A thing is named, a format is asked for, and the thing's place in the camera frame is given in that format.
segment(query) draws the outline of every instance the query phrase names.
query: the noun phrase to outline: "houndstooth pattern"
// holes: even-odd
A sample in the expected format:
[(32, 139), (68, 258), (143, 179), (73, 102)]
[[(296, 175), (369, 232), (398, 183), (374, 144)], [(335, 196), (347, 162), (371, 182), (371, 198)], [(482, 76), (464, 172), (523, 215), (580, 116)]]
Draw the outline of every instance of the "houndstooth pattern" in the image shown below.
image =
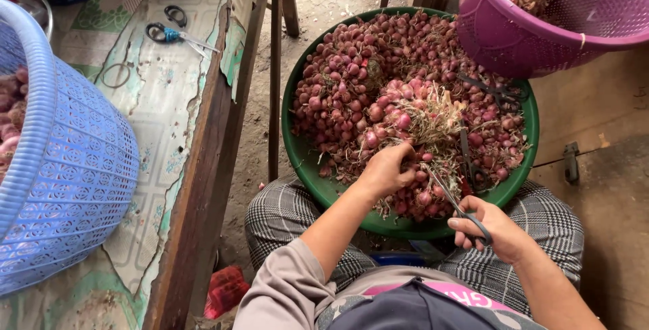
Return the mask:
[[(258, 270), (275, 249), (298, 238), (320, 216), (311, 195), (293, 173), (268, 184), (250, 202), (245, 217), (246, 239), (253, 267)], [(341, 291), (377, 263), (349, 245), (330, 280)]]
[[(522, 227), (579, 289), (583, 229), (564, 202), (544, 186), (526, 181), (505, 207), (507, 215)], [(457, 249), (437, 270), (456, 276), (478, 292), (520, 313), (531, 315), (523, 287), (511, 265), (486, 247)]]
[[(526, 181), (505, 211), (578, 287), (583, 230), (570, 208), (547, 188)], [(259, 269), (272, 251), (302, 235), (318, 216), (320, 213), (311, 196), (295, 174), (266, 186), (250, 202), (245, 217), (246, 238), (254, 268)], [(349, 245), (331, 276), (336, 291), (343, 290), (365, 270), (376, 266), (368, 255)], [(460, 278), (485, 296), (530, 315), (518, 277), (490, 247), (483, 252), (458, 249), (437, 269)]]

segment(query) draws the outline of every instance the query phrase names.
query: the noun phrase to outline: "hand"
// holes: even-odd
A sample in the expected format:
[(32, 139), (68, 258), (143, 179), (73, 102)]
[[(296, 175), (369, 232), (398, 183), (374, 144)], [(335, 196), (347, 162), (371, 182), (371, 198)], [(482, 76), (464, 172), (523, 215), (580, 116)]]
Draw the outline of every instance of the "hand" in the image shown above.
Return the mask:
[[(475, 217), (482, 222), (482, 225), (491, 234), (493, 251), (505, 263), (514, 264), (518, 262), (530, 245), (536, 245), (534, 239), (496, 205), (484, 202), (473, 195), (468, 195), (459, 203), (459, 208), (464, 212), (467, 210), (476, 211)], [(471, 220), (456, 218), (456, 212), (453, 213), (453, 217), (449, 219), (448, 224), (451, 229), (456, 231), (455, 244), (470, 249), (472, 245), (465, 234), (483, 236), (482, 231)], [(479, 240), (476, 240), (476, 249), (479, 251), (484, 250), (484, 245)]]
[(409, 169), (401, 173), (401, 161), (405, 157), (412, 160), (416, 157), (415, 150), (407, 142), (379, 151), (353, 185), (370, 192), (377, 201), (409, 186), (415, 180), (415, 171)]

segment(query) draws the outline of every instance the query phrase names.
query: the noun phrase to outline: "scissors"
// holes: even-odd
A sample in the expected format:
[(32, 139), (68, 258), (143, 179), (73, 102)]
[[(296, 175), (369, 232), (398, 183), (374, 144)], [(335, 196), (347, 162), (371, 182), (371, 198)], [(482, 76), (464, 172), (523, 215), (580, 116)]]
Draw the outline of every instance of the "scissors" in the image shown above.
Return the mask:
[[(466, 122), (462, 121), (462, 127), (466, 127)], [(487, 173), (481, 168), (473, 164), (471, 160), (470, 150), (468, 149), (468, 136), (466, 134), (466, 128), (462, 128), (459, 131), (459, 143), (462, 148), (462, 158), (464, 159), (464, 165), (462, 166), (462, 175), (466, 176), (466, 180), (473, 188), (474, 193), (482, 193), (487, 189)]]
[(505, 85), (502, 88), (493, 88), (486, 85), (480, 80), (469, 78), (464, 74), (458, 74), (458, 78), (462, 81), (477, 86), (483, 92), (493, 95), (494, 102), (498, 108), (505, 113), (517, 113), (521, 111), (521, 102), (526, 101), (530, 96), (527, 89), (515, 86)]
[(440, 178), (441, 175), (437, 173), (435, 168), (431, 167), (431, 169), (433, 170), (433, 179), (435, 179), (437, 185), (442, 187), (442, 190), (444, 191), (444, 195), (447, 197), (447, 200), (450, 201), (451, 205), (453, 205), (453, 208), (455, 209), (455, 212), (457, 213), (458, 217), (469, 219), (482, 231), (482, 235), (484, 235), (484, 237), (481, 237), (481, 236), (465, 234), (468, 241), (470, 241), (471, 244), (473, 244), (473, 246), (476, 245), (476, 239), (478, 239), (478, 241), (480, 241), (484, 246), (491, 245), (493, 239), (491, 238), (491, 234), (489, 233), (489, 231), (487, 231), (484, 225), (482, 225), (482, 222), (480, 222), (480, 220), (477, 219), (472, 214), (468, 214), (459, 208), (458, 203), (455, 202), (453, 196), (450, 195), (449, 188), (447, 187), (447, 185), (445, 185), (442, 182), (442, 179)]
[[(181, 20), (178, 20), (177, 18), (173, 17), (171, 11), (174, 10), (182, 13), (183, 18)], [(167, 19), (172, 20), (178, 26), (184, 27), (184, 25), (186, 25), (187, 23), (187, 17), (185, 16), (185, 12), (178, 6), (168, 6), (167, 8), (165, 8), (165, 15), (167, 16)], [(206, 42), (199, 40), (194, 36), (188, 35), (187, 32), (178, 31), (173, 28), (166, 27), (165, 25), (159, 22), (149, 23), (146, 27), (146, 34), (147, 37), (149, 37), (151, 40), (154, 40), (155, 42), (159, 42), (162, 44), (174, 42), (179, 38), (183, 39), (187, 41), (187, 43), (190, 44), (190, 46), (194, 50), (196, 50), (196, 52), (201, 54), (206, 59), (209, 59), (210, 57), (207, 55), (207, 53), (203, 51), (202, 49), (203, 47), (215, 52), (221, 52), (220, 50), (214, 48), (213, 46), (207, 44)]]

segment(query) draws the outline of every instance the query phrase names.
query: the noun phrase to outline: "rubber band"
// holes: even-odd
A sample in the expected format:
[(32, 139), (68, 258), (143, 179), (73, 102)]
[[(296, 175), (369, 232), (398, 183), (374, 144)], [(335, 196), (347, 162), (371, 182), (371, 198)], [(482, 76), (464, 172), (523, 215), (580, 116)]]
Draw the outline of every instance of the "rubber band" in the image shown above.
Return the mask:
[[(128, 73), (126, 74), (126, 79), (124, 79), (124, 81), (121, 82), (121, 83), (119, 83), (118, 85), (108, 85), (108, 84), (106, 83), (104, 77), (106, 77), (106, 74), (109, 72), (110, 69), (115, 68), (116, 66), (123, 66), (124, 68), (126, 68), (126, 71), (128, 72)], [(117, 88), (119, 88), (120, 86), (126, 84), (126, 82), (127, 82), (129, 79), (130, 79), (130, 68), (128, 67), (128, 65), (124, 64), (123, 62), (118, 62), (117, 64), (112, 64), (112, 65), (109, 66), (106, 70), (104, 70), (104, 72), (101, 74), (101, 82), (104, 83), (105, 86), (107, 86), (107, 87), (109, 87), (109, 88), (113, 88), (113, 89), (117, 89)]]

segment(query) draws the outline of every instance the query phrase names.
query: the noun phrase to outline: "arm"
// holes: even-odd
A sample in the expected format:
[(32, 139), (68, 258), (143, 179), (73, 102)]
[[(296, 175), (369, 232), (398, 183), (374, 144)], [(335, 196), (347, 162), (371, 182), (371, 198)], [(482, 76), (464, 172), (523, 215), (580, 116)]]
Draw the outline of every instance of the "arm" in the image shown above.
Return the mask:
[(409, 143), (378, 152), (358, 180), (300, 236), (322, 266), (325, 281), (329, 280), (370, 209), (380, 198), (410, 185), (415, 179), (414, 170), (400, 172), (403, 158), (414, 156), (415, 150)]
[(334, 297), (329, 276), (365, 215), (379, 198), (414, 180), (414, 171), (399, 172), (403, 157), (414, 154), (407, 143), (377, 153), (299, 239), (273, 251), (243, 296), (234, 329), (312, 329), (315, 314)]
[[(476, 211), (476, 218), (493, 237), (493, 251), (514, 268), (534, 321), (549, 330), (605, 330), (561, 268), (505, 212), (473, 196), (464, 197), (459, 206)], [(465, 233), (482, 236), (466, 218), (451, 218), (449, 226), (456, 230), (455, 244), (465, 249), (471, 248)], [(482, 251), (484, 246), (476, 241), (476, 249)]]
[(535, 242), (513, 267), (537, 323), (550, 330), (605, 330), (561, 268)]

